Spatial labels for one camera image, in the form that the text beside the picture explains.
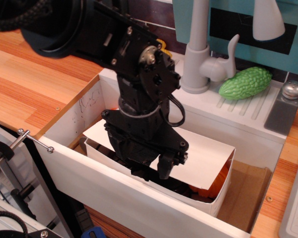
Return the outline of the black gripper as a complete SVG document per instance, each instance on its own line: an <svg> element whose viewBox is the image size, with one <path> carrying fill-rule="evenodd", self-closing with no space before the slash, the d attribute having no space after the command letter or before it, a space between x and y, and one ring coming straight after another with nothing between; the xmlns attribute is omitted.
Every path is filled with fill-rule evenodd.
<svg viewBox="0 0 298 238"><path fill-rule="evenodd" d="M145 181L168 179L173 166L184 164L189 143L156 110L129 116L122 110L104 110L105 130L115 155L110 158ZM150 164L158 157L157 171Z"/></svg>

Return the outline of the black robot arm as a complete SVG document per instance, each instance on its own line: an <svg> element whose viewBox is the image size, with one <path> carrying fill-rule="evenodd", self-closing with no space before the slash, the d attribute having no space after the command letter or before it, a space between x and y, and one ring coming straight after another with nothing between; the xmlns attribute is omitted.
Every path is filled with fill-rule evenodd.
<svg viewBox="0 0 298 238"><path fill-rule="evenodd" d="M128 14L124 0L0 0L0 32L21 30L37 54L60 59L70 55L117 74L118 109L102 118L110 143L125 163L157 161L161 179L187 159L188 142L170 122L169 104L180 88L174 61L157 36Z"/></svg>

